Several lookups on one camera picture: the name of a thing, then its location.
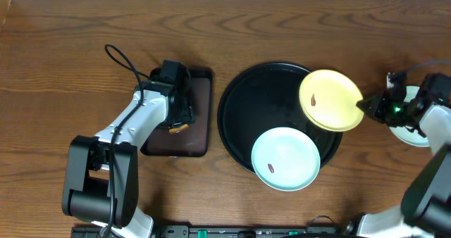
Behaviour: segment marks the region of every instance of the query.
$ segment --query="black round tray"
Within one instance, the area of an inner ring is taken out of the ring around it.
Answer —
[[[229,154],[250,172],[252,147],[265,131],[291,127],[318,147],[321,167],[332,158],[342,138],[315,126],[302,112],[299,86],[310,70],[289,63],[265,63],[239,74],[225,89],[218,108],[218,129]]]

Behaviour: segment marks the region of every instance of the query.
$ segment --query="black plate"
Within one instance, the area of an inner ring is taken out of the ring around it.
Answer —
[[[299,103],[299,86],[310,70],[289,63],[265,63],[239,74],[227,86],[218,108],[219,135],[229,154],[253,173],[255,141],[275,127],[291,127],[318,147],[321,167],[332,158],[341,132],[323,130],[309,121]]]

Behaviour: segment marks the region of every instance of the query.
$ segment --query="white plate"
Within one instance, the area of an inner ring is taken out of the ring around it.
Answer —
[[[408,86],[406,88],[407,94],[406,98],[404,98],[405,102],[410,102],[413,98],[415,98],[416,93],[420,87],[416,86]],[[389,127],[390,130],[393,132],[393,134],[398,138],[401,139],[401,141],[408,143],[412,146],[419,146],[419,147],[428,147],[429,141],[428,138],[424,138],[418,134],[418,131],[409,132],[405,127]]]
[[[304,133],[277,127],[263,133],[252,147],[252,167],[268,186],[293,192],[311,184],[321,159],[315,143]]]

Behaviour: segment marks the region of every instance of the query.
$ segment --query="yellow plate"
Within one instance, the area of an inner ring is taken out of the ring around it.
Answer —
[[[333,70],[316,70],[302,80],[299,100],[303,111],[323,129],[344,132],[356,127],[364,117],[356,103],[363,99],[348,77]]]

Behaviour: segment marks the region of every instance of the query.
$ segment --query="wooden table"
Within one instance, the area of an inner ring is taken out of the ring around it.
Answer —
[[[61,211],[68,146],[128,104],[133,75],[105,54],[122,49],[146,73],[163,59],[214,71],[203,158],[140,154],[140,200],[160,222],[299,226],[316,215],[345,224],[400,203],[430,159],[368,118],[346,132],[315,182],[278,192],[241,168],[218,135],[227,84],[251,65],[335,68],[364,94],[389,71],[451,58],[451,3],[440,0],[13,0],[0,35],[0,237],[68,237]],[[419,84],[428,70],[412,74]],[[446,67],[429,71],[450,73]]]

